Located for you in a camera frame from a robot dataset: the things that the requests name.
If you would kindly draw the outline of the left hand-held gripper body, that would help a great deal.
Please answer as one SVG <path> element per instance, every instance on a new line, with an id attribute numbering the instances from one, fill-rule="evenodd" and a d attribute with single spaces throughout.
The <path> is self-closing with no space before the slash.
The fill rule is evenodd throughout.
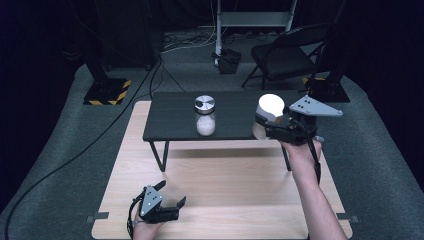
<path id="1" fill-rule="evenodd" d="M 156 224 L 179 219 L 176 206 L 162 207 L 163 196 L 152 185 L 147 185 L 143 191 L 133 199 L 132 207 L 137 206 L 136 215 L 147 224 Z"/>

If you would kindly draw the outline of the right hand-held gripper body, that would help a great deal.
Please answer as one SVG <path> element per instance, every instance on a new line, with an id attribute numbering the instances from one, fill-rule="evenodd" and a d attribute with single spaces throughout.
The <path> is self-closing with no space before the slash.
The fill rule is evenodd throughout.
<path id="1" fill-rule="evenodd" d="M 326 105 L 308 95 L 284 108 L 292 144 L 300 145 L 316 136 L 318 117 L 341 117 L 343 111 Z"/>

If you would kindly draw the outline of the black metal shelf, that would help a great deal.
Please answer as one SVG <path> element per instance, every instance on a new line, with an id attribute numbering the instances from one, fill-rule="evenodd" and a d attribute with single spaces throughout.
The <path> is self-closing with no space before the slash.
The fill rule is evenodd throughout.
<path id="1" fill-rule="evenodd" d="M 253 140 L 252 126 L 259 98 L 267 91 L 157 92 L 151 102 L 142 139 L 148 142 L 159 169 L 164 172 L 170 141 Z M 201 136 L 195 99 L 215 100 L 215 131 Z"/>

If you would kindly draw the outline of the person's left hand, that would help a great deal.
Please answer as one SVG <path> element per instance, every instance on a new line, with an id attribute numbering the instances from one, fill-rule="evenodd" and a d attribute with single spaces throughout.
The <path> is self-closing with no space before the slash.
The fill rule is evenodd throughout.
<path id="1" fill-rule="evenodd" d="M 155 240 L 162 226 L 162 223 L 147 224 L 141 220 L 134 220 L 132 240 Z"/>

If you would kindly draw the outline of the person's right hand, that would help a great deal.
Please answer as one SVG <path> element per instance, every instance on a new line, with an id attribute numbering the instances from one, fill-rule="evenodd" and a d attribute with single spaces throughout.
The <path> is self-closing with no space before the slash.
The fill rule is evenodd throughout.
<path id="1" fill-rule="evenodd" d="M 302 145 L 281 142 L 282 147 L 288 152 L 289 164 L 294 176 L 311 177 L 320 174 L 323 142 L 324 139 L 320 136 L 314 137 L 311 142 Z"/>

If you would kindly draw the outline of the black stand with striped base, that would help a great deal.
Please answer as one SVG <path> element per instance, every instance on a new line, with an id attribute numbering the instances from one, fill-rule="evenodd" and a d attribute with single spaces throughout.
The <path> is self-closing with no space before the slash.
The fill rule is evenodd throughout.
<path id="1" fill-rule="evenodd" d="M 329 36 L 317 58 L 317 73 L 306 82 L 308 95 L 321 102 L 344 103 L 350 101 L 341 85 L 346 67 L 346 48 L 341 42 L 343 28 L 340 24 L 348 0 L 340 1 Z"/>
<path id="2" fill-rule="evenodd" d="M 96 55 L 90 51 L 84 60 L 93 77 L 93 83 L 84 97 L 86 105 L 118 105 L 124 100 L 131 81 L 125 78 L 109 78 Z"/>

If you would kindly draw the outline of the grey tape strip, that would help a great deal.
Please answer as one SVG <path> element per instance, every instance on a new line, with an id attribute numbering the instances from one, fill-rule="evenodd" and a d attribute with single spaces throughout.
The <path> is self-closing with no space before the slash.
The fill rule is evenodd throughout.
<path id="1" fill-rule="evenodd" d="M 360 219 L 357 215 L 352 215 L 350 213 L 337 213 L 336 216 L 339 220 L 347 220 L 349 223 L 360 222 Z"/>
<path id="2" fill-rule="evenodd" d="M 93 215 L 89 215 L 86 218 L 86 223 L 94 223 L 96 220 L 108 219 L 109 212 L 97 212 Z"/>

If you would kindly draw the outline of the black folding chair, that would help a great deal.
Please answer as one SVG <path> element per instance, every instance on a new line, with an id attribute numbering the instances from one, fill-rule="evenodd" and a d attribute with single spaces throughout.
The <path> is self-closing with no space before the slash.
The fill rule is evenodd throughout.
<path id="1" fill-rule="evenodd" d="M 254 46 L 251 57 L 255 67 L 246 80 L 260 77 L 265 81 L 282 81 L 302 75 L 312 77 L 318 72 L 324 47 L 335 33 L 334 23 L 319 23 L 293 28 L 278 36 L 272 43 Z"/>

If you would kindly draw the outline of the glass jar with silver lid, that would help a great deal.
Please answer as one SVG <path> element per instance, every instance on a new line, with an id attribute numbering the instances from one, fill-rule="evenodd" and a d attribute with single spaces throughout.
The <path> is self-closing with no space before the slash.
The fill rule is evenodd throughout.
<path id="1" fill-rule="evenodd" d="M 195 99 L 196 129 L 201 136 L 211 136 L 216 129 L 215 99 L 209 95 L 201 95 Z"/>

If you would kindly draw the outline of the black bag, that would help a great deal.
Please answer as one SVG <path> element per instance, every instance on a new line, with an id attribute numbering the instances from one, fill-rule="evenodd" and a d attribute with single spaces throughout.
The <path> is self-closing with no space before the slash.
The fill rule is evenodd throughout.
<path id="1" fill-rule="evenodd" d="M 235 74 L 239 62 L 241 60 L 241 53 L 232 49 L 222 49 L 218 58 L 218 68 L 221 74 Z"/>

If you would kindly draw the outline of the white metal stand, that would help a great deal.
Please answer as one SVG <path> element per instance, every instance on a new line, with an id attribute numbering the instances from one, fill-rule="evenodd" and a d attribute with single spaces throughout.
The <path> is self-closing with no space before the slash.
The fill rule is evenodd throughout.
<path id="1" fill-rule="evenodd" d="M 292 27 L 298 0 L 290 0 L 290 7 L 282 12 L 223 12 L 222 0 L 217 0 L 216 9 L 212 11 L 214 32 L 216 34 L 214 65 L 219 66 L 218 58 L 222 49 L 223 28 L 227 27 Z"/>

